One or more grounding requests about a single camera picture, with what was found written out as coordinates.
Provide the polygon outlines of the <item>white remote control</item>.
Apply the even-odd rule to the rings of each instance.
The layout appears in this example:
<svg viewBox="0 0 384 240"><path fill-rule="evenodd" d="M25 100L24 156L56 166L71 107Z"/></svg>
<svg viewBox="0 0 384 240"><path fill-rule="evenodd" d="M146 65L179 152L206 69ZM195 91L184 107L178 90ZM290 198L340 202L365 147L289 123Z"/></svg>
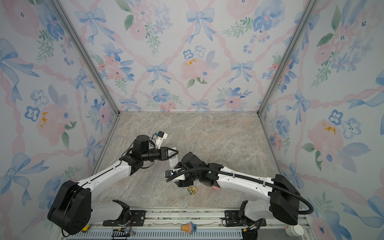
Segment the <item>white remote control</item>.
<svg viewBox="0 0 384 240"><path fill-rule="evenodd" d="M176 165L178 164L179 162L179 159L178 159L178 155L169 159L168 160L168 163L169 163L169 167L171 170L175 169Z"/></svg>

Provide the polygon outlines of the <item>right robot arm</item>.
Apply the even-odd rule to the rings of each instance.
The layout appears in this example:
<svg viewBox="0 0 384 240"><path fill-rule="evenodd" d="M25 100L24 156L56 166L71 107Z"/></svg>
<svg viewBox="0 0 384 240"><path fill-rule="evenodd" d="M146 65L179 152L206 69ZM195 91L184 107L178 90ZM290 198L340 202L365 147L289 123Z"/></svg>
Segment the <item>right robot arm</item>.
<svg viewBox="0 0 384 240"><path fill-rule="evenodd" d="M258 198L257 201L242 202L239 218L244 224L272 217L287 225L298 224L300 201L293 194L300 193L286 177L279 174L273 178L255 177L239 173L221 164L207 164L191 152L175 165L176 171L196 168L199 170L184 174L184 179L176 184L181 187L184 182L190 185L199 181L208 187L233 189Z"/></svg>

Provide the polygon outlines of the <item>aluminium front rail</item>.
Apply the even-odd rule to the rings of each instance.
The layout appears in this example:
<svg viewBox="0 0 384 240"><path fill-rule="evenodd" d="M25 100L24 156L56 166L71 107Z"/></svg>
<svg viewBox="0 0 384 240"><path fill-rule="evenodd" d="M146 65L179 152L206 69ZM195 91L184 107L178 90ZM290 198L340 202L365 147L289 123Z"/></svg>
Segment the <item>aluminium front rail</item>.
<svg viewBox="0 0 384 240"><path fill-rule="evenodd" d="M118 227L103 226L103 222L91 224L86 233L79 232L65 238L58 228L51 240L237 240L243 239L242 229L246 227L225 227L225 211L236 211L238 208L133 208L132 211L145 211L140 226L133 226L131 237L112 238L113 230ZM197 230L193 234L182 232L182 225L193 223ZM266 218L266 225L258 230L257 240L315 240L304 216L299 216L298 224L304 233L298 237L289 237L286 233L288 225Z"/></svg>

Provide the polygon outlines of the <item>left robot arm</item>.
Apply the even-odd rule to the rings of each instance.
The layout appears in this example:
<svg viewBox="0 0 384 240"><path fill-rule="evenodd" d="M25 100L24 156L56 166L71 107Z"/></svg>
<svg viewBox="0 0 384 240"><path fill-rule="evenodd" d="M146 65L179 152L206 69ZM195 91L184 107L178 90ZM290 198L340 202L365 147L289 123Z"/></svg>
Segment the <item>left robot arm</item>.
<svg viewBox="0 0 384 240"><path fill-rule="evenodd" d="M163 147L167 135L139 135L110 167L86 179L64 182L48 212L48 220L57 225L63 237L81 232L85 227L111 221L121 227L133 221L130 206L120 200L95 204L94 199L116 182L144 169L145 162L168 161L178 155L175 148Z"/></svg>

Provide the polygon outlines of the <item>green yellow battery pack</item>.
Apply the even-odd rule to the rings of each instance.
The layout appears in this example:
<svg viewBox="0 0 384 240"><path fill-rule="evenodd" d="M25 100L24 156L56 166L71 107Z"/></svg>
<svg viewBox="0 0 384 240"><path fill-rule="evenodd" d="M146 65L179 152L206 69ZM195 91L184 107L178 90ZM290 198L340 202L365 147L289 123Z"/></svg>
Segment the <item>green yellow battery pack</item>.
<svg viewBox="0 0 384 240"><path fill-rule="evenodd" d="M197 193L197 189L193 186L188 187L188 192L190 195L195 195Z"/></svg>

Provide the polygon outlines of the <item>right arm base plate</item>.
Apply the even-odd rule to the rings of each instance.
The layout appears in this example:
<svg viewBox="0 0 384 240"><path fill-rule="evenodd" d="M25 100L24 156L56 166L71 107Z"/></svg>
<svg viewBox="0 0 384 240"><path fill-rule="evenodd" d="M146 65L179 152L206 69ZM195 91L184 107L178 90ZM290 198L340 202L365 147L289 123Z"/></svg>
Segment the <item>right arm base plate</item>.
<svg viewBox="0 0 384 240"><path fill-rule="evenodd" d="M222 220L222 224L225 227L253 227L253 226L260 226L260 227L266 227L267 223L265 219L261 220L250 220L244 216L240 216L239 210L226 210L224 211L224 218Z"/></svg>

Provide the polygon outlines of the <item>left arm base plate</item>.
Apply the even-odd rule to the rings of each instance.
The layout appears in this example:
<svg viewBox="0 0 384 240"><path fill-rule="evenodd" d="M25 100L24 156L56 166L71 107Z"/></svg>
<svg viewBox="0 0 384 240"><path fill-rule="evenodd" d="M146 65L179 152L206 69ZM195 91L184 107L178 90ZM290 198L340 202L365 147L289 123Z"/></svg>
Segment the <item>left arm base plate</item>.
<svg viewBox="0 0 384 240"><path fill-rule="evenodd" d="M121 214L117 220L104 221L104 227L142 227L146 218L144 210L129 210Z"/></svg>

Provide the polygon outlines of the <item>pink blue plush toy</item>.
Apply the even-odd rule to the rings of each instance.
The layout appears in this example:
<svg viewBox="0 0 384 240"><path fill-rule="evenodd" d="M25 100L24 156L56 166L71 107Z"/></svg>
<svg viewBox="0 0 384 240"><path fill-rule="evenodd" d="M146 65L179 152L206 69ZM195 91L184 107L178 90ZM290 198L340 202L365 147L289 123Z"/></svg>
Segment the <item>pink blue plush toy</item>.
<svg viewBox="0 0 384 240"><path fill-rule="evenodd" d="M187 223L185 225L181 226L181 231L186 232L188 234L192 234L197 230L197 226L193 224L192 222Z"/></svg>

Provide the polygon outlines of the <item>yellow duck toy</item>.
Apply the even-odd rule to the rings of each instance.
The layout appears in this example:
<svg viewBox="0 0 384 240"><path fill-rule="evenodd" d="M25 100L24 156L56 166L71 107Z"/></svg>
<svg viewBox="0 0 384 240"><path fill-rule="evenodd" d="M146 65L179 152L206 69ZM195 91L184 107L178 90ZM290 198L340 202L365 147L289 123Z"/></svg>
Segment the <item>yellow duck toy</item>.
<svg viewBox="0 0 384 240"><path fill-rule="evenodd" d="M83 229L82 229L82 232L87 232L88 231L88 229L89 229L89 227L90 227L90 225L87 225L87 226L85 226Z"/></svg>

